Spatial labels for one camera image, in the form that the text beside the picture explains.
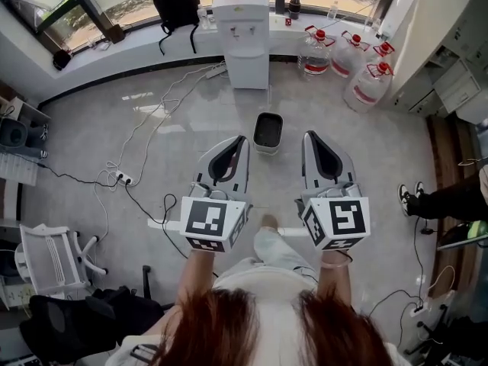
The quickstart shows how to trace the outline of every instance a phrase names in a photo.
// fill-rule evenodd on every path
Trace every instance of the bracelet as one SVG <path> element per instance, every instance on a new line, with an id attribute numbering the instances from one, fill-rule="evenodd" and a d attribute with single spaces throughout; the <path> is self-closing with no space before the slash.
<path id="1" fill-rule="evenodd" d="M 340 253 L 341 255 L 344 255 L 345 256 L 345 260 L 343 262 L 340 262 L 340 263 L 328 263 L 328 262 L 324 262 L 323 260 L 321 260 L 320 261 L 320 265 L 323 268 L 334 269 L 334 268 L 342 268 L 342 267 L 345 267 L 346 265 L 349 265 L 352 262 L 352 257 L 349 256 L 347 253 L 344 253 L 344 252 L 341 252 L 341 251 L 337 251 L 337 253 Z"/>

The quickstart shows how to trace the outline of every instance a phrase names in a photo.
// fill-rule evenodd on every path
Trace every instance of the black and white marker cube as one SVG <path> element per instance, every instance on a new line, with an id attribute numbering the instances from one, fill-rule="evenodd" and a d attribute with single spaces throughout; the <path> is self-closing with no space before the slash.
<path id="1" fill-rule="evenodd" d="M 350 249 L 371 234 L 366 197 L 311 198 L 302 213 L 316 249 Z"/>
<path id="2" fill-rule="evenodd" d="M 246 202 L 183 197 L 181 230 L 193 249 L 229 252 L 247 222 Z"/>

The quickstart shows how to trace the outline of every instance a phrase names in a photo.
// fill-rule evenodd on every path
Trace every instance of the tiled floor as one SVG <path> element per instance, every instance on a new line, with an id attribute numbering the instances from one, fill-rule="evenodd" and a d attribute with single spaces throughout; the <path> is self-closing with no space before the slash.
<path id="1" fill-rule="evenodd" d="M 106 161 L 118 161 L 130 131 L 159 103 L 169 85 L 200 67 L 136 75 L 49 104 L 44 109 L 52 117 L 47 164 L 57 172 L 95 179 Z M 199 75 L 176 85 L 169 98 L 185 94 Z M 262 214 L 277 215 L 283 226 L 301 225 L 294 203 L 304 188 L 300 143 L 307 130 L 315 130 L 319 135 L 329 135 L 351 156 L 363 194 L 370 199 L 372 236 L 352 250 L 355 307 L 369 313 L 379 300 L 399 288 L 418 293 L 420 267 L 413 249 L 415 220 L 403 215 L 397 201 L 397 185 L 404 182 L 413 188 L 421 179 L 427 190 L 435 187 L 425 121 L 381 110 L 356 114 L 342 100 L 344 85 L 332 72 L 317 82 L 302 82 L 294 65 L 286 63 L 271 64 L 270 91 L 232 90 L 229 79 L 219 76 L 202 80 L 154 135 L 143 179 L 132 190 L 134 197 L 155 218 L 162 218 L 162 197 L 173 193 L 179 199 L 187 194 L 194 165 L 204 151 L 238 133 L 252 139 L 260 112 L 279 113 L 284 118 L 280 151 L 273 157 L 252 151 L 248 192 L 255 209 L 232 253 L 217 259 L 216 271 L 253 253 L 252 235 Z M 162 117 L 162 113 L 156 114 L 127 145 L 120 167 L 123 172 L 139 174 L 147 137 Z M 184 259 L 160 230 L 147 226 L 146 215 L 123 188 L 98 191 L 109 219 L 108 236 L 97 251 L 99 265 L 109 270 L 104 286 L 126 284 L 141 289 L 142 266 L 151 265 L 154 298 L 162 303 L 172 301 Z M 176 207 L 172 219 L 178 217 Z M 46 170 L 40 170 L 35 188 L 24 189 L 23 218 L 27 225 L 67 225 L 86 236 L 101 235 L 105 229 L 104 211 L 93 187 L 55 178 Z M 188 253 L 178 235 L 174 239 Z M 308 239 L 295 238 L 290 243 L 317 265 L 318 255 Z M 418 236 L 417 247 L 429 283 L 435 237 Z M 96 284 L 101 286 L 99 278 Z M 426 288 L 425 285 L 422 289 L 423 295 Z M 374 313 L 385 338 L 393 343 L 400 339 L 400 314 L 407 302 L 404 294 L 396 294 Z M 403 319 L 404 344 L 417 340 L 416 321 L 407 314 Z"/>

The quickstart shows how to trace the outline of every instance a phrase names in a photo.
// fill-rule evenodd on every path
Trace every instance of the white chair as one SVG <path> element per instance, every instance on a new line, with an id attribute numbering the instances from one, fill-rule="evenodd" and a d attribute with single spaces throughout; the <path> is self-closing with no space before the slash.
<path id="1" fill-rule="evenodd" d="M 93 265 L 87 258 L 89 249 L 98 241 L 93 236 L 84 249 L 79 245 L 79 233 L 66 226 L 35 228 L 20 225 L 23 252 L 15 254 L 15 263 L 22 278 L 32 283 L 36 294 L 58 295 L 90 286 L 86 268 L 106 275 L 107 270 Z"/>

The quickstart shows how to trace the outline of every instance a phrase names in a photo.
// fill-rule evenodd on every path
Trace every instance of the black pants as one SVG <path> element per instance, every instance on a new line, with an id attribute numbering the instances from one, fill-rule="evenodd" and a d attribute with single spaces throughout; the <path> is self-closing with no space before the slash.
<path id="1" fill-rule="evenodd" d="M 456 185 L 420 198 L 411 195 L 407 202 L 410 216 L 427 220 L 453 217 L 461 221 L 488 220 L 488 205 L 480 190 L 480 177 L 476 173 Z"/>

